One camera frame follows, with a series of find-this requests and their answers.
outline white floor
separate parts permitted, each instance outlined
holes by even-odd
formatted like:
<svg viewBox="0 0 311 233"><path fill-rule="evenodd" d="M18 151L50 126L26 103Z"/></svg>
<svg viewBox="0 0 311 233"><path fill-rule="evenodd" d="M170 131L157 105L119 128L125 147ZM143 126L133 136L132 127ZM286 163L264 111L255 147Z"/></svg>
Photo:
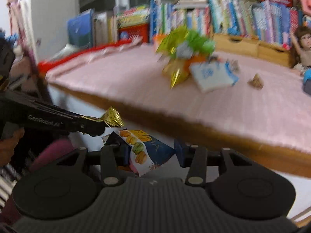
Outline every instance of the white floor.
<svg viewBox="0 0 311 233"><path fill-rule="evenodd" d="M101 117L105 112L104 110L87 104L81 100L78 100L77 98L66 95L65 93L55 89L54 87L49 86L49 92L55 105L69 111L94 117ZM162 141L163 143L174 147L174 139L171 137L166 137L163 134L159 134L158 132L145 129L134 123L125 122L125 126L128 129L142 129L153 137ZM105 134L110 134L114 130L116 129L106 129ZM75 147L87 147L90 151L100 150L100 148L103 146L101 137L91 137L89 135L83 135L81 133L72 133L70 134L70 139ZM144 175L144 177L180 177L182 179L185 179L187 172L188 169L181 168L179 166L176 156L173 156L167 163L162 165L160 168L147 173L146 175ZM293 176L281 172L278 172L278 174L287 178L296 189L296 200L288 214L288 218L292 218L293 216L297 215L298 213L304 211L311 206L311 179ZM207 167L207 181L212 181L217 177L217 167Z"/></svg>

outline red trim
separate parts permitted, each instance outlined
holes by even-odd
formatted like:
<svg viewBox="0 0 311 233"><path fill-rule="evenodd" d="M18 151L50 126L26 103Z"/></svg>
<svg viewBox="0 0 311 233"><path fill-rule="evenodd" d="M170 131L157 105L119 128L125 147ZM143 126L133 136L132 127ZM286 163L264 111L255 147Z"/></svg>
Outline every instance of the red trim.
<svg viewBox="0 0 311 233"><path fill-rule="evenodd" d="M88 53L88 52L92 52L92 51L98 51L98 50L102 50L102 49L105 49L106 47L111 47L111 46L114 46L114 47L117 47L117 46L121 46L121 45L124 45L124 44L129 44L131 43L132 40L120 40L118 41L117 43L110 43L110 44L107 44L107 45L103 45L103 46L97 46L97 47L92 47L90 49L86 49L86 50L82 50L80 52L77 52L77 53L74 53L72 55L69 55L65 58L62 58L60 60L57 60L57 61L41 61L38 63L38 70L40 73L46 73L48 72L50 69L58 66L58 65L61 65L81 54L85 54L85 53Z"/></svg>

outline ribbed black surface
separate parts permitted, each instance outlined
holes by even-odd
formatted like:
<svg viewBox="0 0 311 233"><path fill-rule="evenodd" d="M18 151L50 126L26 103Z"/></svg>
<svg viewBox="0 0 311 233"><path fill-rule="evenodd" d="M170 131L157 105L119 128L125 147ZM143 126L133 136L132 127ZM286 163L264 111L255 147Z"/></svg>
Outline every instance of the ribbed black surface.
<svg viewBox="0 0 311 233"><path fill-rule="evenodd" d="M104 188L84 212L58 221L22 218L19 233L290 233L297 228L285 217L247 221L222 212L202 188L180 179L134 179Z"/></svg>

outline doll face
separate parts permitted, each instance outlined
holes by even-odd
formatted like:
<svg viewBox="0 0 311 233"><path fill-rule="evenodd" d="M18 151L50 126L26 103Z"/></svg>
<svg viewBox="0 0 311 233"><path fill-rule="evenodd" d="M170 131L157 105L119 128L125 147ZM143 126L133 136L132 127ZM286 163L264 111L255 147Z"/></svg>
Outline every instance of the doll face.
<svg viewBox="0 0 311 233"><path fill-rule="evenodd" d="M300 38L300 43L304 49L311 48L311 35L305 34Z"/></svg>

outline wall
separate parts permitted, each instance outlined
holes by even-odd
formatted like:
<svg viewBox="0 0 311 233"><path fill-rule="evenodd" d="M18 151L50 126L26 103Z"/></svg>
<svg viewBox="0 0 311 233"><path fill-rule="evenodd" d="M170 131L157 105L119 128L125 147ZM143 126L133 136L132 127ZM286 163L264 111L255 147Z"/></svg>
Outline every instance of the wall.
<svg viewBox="0 0 311 233"><path fill-rule="evenodd" d="M0 28L10 35L10 20L7 0L0 0Z"/></svg>
<svg viewBox="0 0 311 233"><path fill-rule="evenodd" d="M31 0L31 18L38 59L51 57L68 42L66 22L76 15L76 0Z"/></svg>

